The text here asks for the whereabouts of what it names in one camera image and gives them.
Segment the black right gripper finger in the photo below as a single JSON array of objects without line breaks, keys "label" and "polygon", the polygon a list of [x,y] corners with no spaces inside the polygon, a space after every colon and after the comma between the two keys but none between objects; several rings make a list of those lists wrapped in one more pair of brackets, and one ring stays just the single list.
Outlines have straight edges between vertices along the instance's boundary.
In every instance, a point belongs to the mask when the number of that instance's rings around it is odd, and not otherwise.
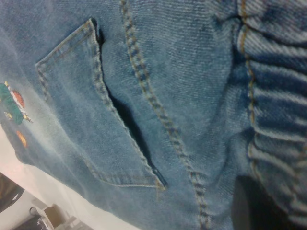
[{"label": "black right gripper finger", "polygon": [[235,230],[296,230],[288,215],[253,178],[235,180],[231,218]]}]

